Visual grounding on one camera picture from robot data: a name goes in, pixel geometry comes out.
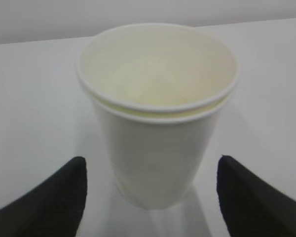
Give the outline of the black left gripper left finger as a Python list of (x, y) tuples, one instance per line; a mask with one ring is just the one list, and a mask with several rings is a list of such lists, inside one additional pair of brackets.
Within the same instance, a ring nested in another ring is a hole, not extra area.
[(0, 237), (74, 237), (86, 197), (86, 160), (74, 157), (44, 182), (0, 209)]

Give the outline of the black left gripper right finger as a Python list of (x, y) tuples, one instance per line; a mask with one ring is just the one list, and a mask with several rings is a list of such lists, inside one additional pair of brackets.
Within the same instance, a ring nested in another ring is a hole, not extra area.
[(296, 237), (296, 201), (231, 156), (217, 169), (222, 217), (232, 237)]

